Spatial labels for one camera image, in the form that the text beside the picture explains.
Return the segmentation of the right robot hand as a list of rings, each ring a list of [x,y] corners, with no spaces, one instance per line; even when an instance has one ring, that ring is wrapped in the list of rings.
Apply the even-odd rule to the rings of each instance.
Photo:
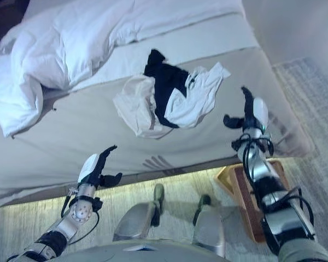
[[[268,108],[262,98],[254,97],[251,91],[245,86],[241,87],[244,94],[244,117],[230,117],[224,115],[222,121],[224,126],[231,129],[246,129],[254,128],[264,134],[268,126]]]

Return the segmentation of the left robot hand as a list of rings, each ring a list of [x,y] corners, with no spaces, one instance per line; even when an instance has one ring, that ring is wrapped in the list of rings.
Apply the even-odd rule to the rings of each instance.
[[[84,163],[79,177],[78,177],[78,188],[83,184],[90,184],[95,188],[104,187],[111,188],[117,186],[121,179],[122,173],[117,173],[115,176],[102,175],[102,170],[106,164],[106,160],[110,155],[111,151],[117,148],[113,145],[100,154],[91,155]]]

